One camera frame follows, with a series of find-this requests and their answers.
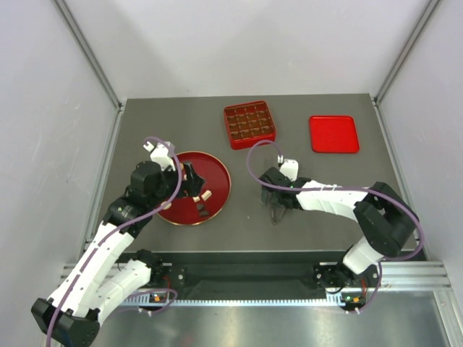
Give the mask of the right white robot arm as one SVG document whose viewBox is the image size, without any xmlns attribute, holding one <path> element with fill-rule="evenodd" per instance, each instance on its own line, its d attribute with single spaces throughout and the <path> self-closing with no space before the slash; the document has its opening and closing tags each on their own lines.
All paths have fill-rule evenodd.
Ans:
<svg viewBox="0 0 463 347">
<path fill-rule="evenodd" d="M 346 189 L 309 178 L 290 179 L 272 167 L 259 178 L 262 200 L 285 210 L 304 210 L 336 215 L 354 221 L 362 238 L 344 253 L 336 265 L 319 272 L 320 284 L 328 288 L 354 286 L 365 271 L 384 258 L 396 258 L 418 220 L 414 212 L 386 183 L 371 188 Z"/>
</svg>

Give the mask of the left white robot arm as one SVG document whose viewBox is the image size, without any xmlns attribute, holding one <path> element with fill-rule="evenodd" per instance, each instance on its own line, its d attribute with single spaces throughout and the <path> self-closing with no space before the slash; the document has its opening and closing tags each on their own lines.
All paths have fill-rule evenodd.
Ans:
<svg viewBox="0 0 463 347">
<path fill-rule="evenodd" d="M 106 276 L 153 216 L 172 200 L 196 197 L 205 180 L 191 163 L 167 165 L 145 161 L 131 173 L 124 194 L 108 207 L 94 239 L 71 273 L 31 313 L 46 334 L 63 346 L 90 346 L 109 315 L 137 289 L 159 285 L 164 277 L 160 257 L 135 253 L 112 279 Z"/>
</svg>

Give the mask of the metal tongs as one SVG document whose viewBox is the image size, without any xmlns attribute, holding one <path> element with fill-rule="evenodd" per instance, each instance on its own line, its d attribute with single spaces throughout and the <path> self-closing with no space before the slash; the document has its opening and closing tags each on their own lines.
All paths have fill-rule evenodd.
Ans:
<svg viewBox="0 0 463 347">
<path fill-rule="evenodd" d="M 273 225 L 277 225 L 284 216 L 286 208 L 279 203 L 271 203 L 271 222 Z"/>
</svg>

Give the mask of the round dark red plate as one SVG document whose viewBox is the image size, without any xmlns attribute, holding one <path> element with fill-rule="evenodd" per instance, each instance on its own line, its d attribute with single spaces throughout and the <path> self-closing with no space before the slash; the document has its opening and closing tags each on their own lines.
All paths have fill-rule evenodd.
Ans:
<svg viewBox="0 0 463 347">
<path fill-rule="evenodd" d="M 231 192 L 231 177 L 215 156 L 198 151 L 178 154 L 183 180 L 178 197 L 158 215 L 178 226 L 195 226 L 223 208 Z"/>
</svg>

